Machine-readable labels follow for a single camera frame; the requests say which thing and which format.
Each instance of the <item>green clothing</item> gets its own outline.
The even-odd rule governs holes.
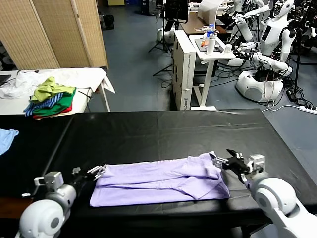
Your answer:
[[[71,106],[75,93],[76,93],[76,88],[75,88],[73,94],[64,93],[61,100],[58,101],[52,108],[35,109],[33,111],[33,115],[46,117],[46,116],[56,115],[64,110],[66,110],[67,108],[69,108]]]
[[[74,93],[73,87],[65,87],[61,86],[55,83],[54,77],[49,77],[44,83],[39,85],[35,91],[34,95],[31,98],[31,102],[33,103],[39,103],[44,101],[47,98],[55,96],[57,93],[68,93],[73,94]]]

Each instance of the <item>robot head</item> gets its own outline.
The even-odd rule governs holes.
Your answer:
[[[294,0],[279,0],[274,6],[274,17],[287,15],[294,4]]]

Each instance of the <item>floor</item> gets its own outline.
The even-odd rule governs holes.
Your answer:
[[[122,111],[158,111],[169,110],[170,87],[169,73],[152,75],[169,65],[172,59],[169,54],[154,49],[156,31],[162,26],[161,20],[139,14],[133,6],[109,7],[101,9],[102,13],[114,16],[114,30],[104,31],[104,40],[109,62],[108,77],[116,94],[108,93],[108,99],[113,112]],[[302,61],[315,61],[317,52],[310,52]],[[234,78],[220,78],[213,84],[220,84]],[[194,84],[202,83],[204,77],[195,77]],[[260,108],[265,106],[242,98],[234,89],[234,82],[212,87],[209,90],[207,105],[217,109]],[[304,89],[305,98],[317,105],[317,67],[301,65],[299,71],[299,86]],[[192,106],[197,106],[192,97]],[[293,105],[286,95],[278,106]],[[102,112],[103,107],[98,95],[89,103],[90,110]],[[317,116],[285,107],[279,111],[264,112],[285,143],[293,151],[299,162],[317,184]],[[254,237],[275,237],[274,228],[266,228]]]

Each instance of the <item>robotic hand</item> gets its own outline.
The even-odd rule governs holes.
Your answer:
[[[28,206],[21,215],[19,231],[15,238],[56,238],[59,230],[70,216],[70,208],[87,181],[97,180],[106,165],[95,166],[81,173],[73,169],[75,177],[71,184],[64,184],[61,172],[50,172],[44,177],[34,179],[36,186],[46,186],[45,199]]]
[[[224,170],[232,170],[238,176],[265,215],[276,225],[279,237],[316,237],[317,217],[305,209],[289,183],[280,178],[269,178],[265,172],[265,156],[252,155],[245,164],[242,153],[227,151],[232,156],[227,159],[211,154],[213,163]]]

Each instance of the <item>black table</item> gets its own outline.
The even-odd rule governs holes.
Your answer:
[[[312,213],[317,212],[317,189],[306,171],[258,109],[93,113],[74,116],[50,171],[62,171],[65,182],[73,167],[184,158],[226,149],[245,156],[266,156],[266,170],[289,182]],[[264,224],[250,193],[231,172],[223,173],[231,198],[223,201],[178,202],[153,205],[91,208],[95,184],[88,184],[72,208],[64,230],[93,237],[102,231],[202,231],[211,227]]]
[[[0,156],[0,197],[21,198],[35,194],[34,177],[43,176],[67,131],[72,117],[36,121],[24,115],[1,115],[1,129],[19,134],[10,149]]]

